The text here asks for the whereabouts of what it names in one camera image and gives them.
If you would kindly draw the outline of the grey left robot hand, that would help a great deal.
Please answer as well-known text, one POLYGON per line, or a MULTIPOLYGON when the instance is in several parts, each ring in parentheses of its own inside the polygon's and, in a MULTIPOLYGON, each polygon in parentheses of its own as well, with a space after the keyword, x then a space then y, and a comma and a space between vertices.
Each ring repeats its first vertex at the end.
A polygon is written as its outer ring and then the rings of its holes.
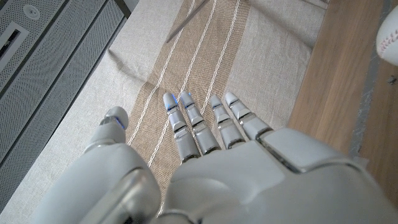
POLYGON ((126 144, 119 106, 54 183, 34 223, 396 223, 366 169, 299 131, 273 130, 233 93, 211 98, 219 144, 191 94, 166 93, 181 163, 164 194, 126 144))

